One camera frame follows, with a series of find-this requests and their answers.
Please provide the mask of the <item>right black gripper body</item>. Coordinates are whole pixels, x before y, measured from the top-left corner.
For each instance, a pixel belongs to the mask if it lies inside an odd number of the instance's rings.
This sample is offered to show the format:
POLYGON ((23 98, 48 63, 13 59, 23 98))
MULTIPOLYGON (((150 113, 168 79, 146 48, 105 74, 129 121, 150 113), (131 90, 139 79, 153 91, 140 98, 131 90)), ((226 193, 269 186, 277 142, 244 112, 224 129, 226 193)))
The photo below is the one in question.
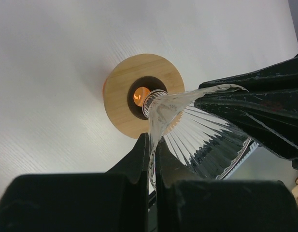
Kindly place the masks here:
POLYGON ((298 171, 298 54, 257 71, 204 82, 199 89, 222 84, 243 89, 205 95, 194 106, 235 125, 298 171))

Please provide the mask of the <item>orange glass carafe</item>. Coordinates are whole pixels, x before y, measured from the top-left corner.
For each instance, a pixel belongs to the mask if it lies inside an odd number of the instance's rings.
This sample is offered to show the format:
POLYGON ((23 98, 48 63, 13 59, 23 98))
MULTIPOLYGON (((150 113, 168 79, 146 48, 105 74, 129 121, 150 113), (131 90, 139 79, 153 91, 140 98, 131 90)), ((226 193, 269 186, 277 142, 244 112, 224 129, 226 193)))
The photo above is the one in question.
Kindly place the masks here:
POLYGON ((137 107, 143 106, 144 98, 147 97, 150 90, 144 84, 138 84, 137 81, 146 81, 146 77, 136 79, 107 79, 103 84, 103 98, 105 104, 114 105, 118 108, 127 108, 128 100, 131 98, 132 104, 137 107))

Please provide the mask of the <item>clear glass dripper cone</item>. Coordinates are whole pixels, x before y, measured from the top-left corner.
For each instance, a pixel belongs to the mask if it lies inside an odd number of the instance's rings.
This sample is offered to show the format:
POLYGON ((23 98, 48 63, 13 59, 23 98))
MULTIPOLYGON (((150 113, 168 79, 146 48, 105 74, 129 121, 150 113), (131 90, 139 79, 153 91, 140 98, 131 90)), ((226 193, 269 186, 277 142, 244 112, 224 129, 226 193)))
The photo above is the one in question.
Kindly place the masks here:
POLYGON ((170 154, 201 178, 228 178, 249 156, 252 138, 234 125, 194 106, 196 99, 246 90, 235 84, 168 94, 157 89, 144 99, 149 122, 149 181, 156 187, 157 145, 165 140, 170 154))

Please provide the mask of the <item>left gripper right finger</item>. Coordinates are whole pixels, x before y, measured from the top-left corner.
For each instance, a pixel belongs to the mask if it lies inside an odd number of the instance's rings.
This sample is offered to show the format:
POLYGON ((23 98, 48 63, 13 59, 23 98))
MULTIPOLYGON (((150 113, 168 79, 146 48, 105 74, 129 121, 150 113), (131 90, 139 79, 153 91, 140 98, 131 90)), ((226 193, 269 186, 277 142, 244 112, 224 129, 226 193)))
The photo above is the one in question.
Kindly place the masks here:
POLYGON ((200 179, 164 140, 156 198, 160 232, 298 232, 298 207, 282 182, 200 179))

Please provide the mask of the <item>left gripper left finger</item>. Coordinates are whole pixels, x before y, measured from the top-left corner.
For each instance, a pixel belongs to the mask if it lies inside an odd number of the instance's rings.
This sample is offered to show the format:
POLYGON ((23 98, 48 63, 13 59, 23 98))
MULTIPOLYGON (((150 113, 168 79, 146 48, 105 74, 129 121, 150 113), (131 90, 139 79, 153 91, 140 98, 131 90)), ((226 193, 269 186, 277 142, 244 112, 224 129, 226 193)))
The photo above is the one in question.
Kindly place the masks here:
POLYGON ((145 232, 149 136, 105 173, 26 174, 0 200, 0 232, 145 232))

